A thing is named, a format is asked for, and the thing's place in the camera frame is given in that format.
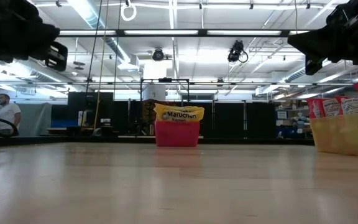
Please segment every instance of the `white cylinder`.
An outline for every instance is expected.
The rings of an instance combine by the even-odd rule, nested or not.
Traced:
[[[143,100],[165,101],[165,85],[150,84],[143,90]]]

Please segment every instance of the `ceiling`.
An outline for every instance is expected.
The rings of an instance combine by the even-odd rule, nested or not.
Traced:
[[[94,1],[89,0],[99,10],[101,18],[106,18],[105,25],[108,29],[319,29],[325,26],[326,17],[333,11],[336,5],[346,3],[347,0],[297,0],[297,11],[284,10],[285,7],[293,7],[292,0],[253,0],[254,9],[248,9],[250,1],[236,0],[132,0],[136,6],[137,14],[131,21],[124,21],[120,16],[120,1]],[[176,10],[170,10],[177,4]],[[61,29],[90,29],[89,25],[70,5],[70,1],[60,1],[61,7],[55,5],[55,1],[32,0],[38,7],[40,16],[45,23],[53,24]],[[126,16],[131,15],[131,9],[126,9]],[[234,67],[227,62],[229,49],[235,40],[242,40],[249,54],[249,61],[245,64],[237,64]],[[116,67],[115,53],[100,38],[80,37],[78,40],[72,37],[58,38],[58,42],[69,49],[68,67],[65,72],[57,73],[43,68],[39,63],[32,63],[33,70],[44,70],[47,74],[63,82],[85,82],[88,75],[94,81],[102,80],[111,82],[114,74],[117,82],[139,81],[141,72],[125,71]],[[216,82],[223,78],[226,82],[279,82],[291,75],[291,72],[304,65],[302,53],[287,44],[286,38],[235,38],[235,37],[120,37],[117,40],[119,46],[128,55],[137,55],[140,64],[151,61],[150,52],[156,48],[163,49],[167,55],[175,54],[177,70],[175,71],[170,60],[166,64],[167,77],[189,78],[194,82]],[[83,62],[84,70],[75,70],[74,61]],[[349,82],[350,71],[352,78],[358,76],[358,67],[351,62],[340,62],[325,66],[316,75],[310,77],[303,75],[293,82],[314,83],[326,77],[342,72],[330,82]],[[117,89],[136,89],[139,85],[117,85]],[[236,90],[254,90],[258,86],[238,86]],[[91,90],[96,90],[97,85],[92,85]],[[198,86],[199,88],[216,88],[216,86]],[[306,88],[279,88],[277,95],[283,92],[296,95],[302,94]]]

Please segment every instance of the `yellow noodle package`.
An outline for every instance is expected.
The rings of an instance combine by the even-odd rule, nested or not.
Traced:
[[[156,103],[154,111],[156,121],[201,121],[204,117],[204,108],[197,106],[165,106]]]

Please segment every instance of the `security camera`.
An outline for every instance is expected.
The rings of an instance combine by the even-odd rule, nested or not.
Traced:
[[[155,49],[153,54],[153,60],[156,62],[160,62],[164,60],[164,53],[162,52],[162,49]]]

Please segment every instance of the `ceiling-mounted camera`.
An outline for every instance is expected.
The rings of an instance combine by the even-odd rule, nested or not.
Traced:
[[[241,60],[240,58],[245,55],[246,59]],[[248,61],[248,54],[244,51],[244,44],[242,43],[242,40],[236,40],[233,47],[230,49],[229,56],[227,57],[227,60],[230,63],[246,63]]]
[[[162,52],[162,49],[155,49],[153,54],[153,60],[156,62],[164,60],[164,53]]]
[[[223,81],[223,78],[218,78],[218,81],[217,81],[218,83],[223,83],[224,81]]]

